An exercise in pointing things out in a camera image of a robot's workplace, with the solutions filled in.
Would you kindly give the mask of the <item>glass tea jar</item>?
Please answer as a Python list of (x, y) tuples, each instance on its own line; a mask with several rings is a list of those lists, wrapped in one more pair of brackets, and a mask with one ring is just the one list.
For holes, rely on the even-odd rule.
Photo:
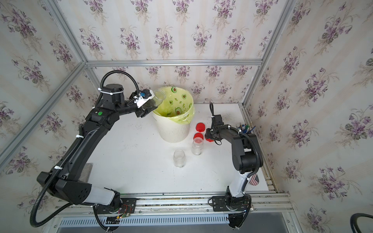
[(176, 150), (173, 154), (173, 163), (177, 168), (182, 168), (186, 164), (186, 155), (183, 150)]

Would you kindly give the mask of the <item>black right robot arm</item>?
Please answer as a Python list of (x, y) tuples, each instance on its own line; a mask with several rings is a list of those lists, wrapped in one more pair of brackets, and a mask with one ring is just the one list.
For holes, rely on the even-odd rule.
[(244, 224), (252, 207), (252, 197), (245, 193), (247, 184), (254, 181), (263, 167), (263, 156), (255, 134), (245, 133), (223, 122), (221, 115), (214, 113), (213, 103), (209, 104), (211, 127), (206, 129), (205, 138), (220, 145), (223, 140), (231, 144), (232, 163), (238, 176), (227, 186), (224, 196), (213, 196), (215, 212), (231, 211), (228, 226), (239, 229)]

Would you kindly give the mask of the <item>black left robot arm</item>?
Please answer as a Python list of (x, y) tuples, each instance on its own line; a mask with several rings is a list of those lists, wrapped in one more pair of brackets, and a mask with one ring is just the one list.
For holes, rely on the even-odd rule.
[[(121, 84), (105, 84), (113, 74), (127, 76), (135, 86), (129, 100), (125, 100), (124, 88)], [(30, 225), (40, 227), (60, 212), (72, 205), (89, 205), (98, 217), (98, 207), (102, 206), (111, 213), (118, 212), (123, 202), (120, 193), (108, 189), (97, 188), (79, 180), (81, 173), (103, 137), (112, 129), (121, 116), (135, 113), (137, 117), (145, 117), (158, 107), (155, 92), (150, 89), (140, 90), (136, 80), (127, 72), (112, 70), (105, 74), (98, 88), (98, 99), (85, 119), (79, 125), (79, 133), (65, 155), (49, 171), (41, 172), (37, 182), (42, 186), (30, 212)], [(37, 211), (46, 194), (67, 202), (42, 221), (37, 221)]]

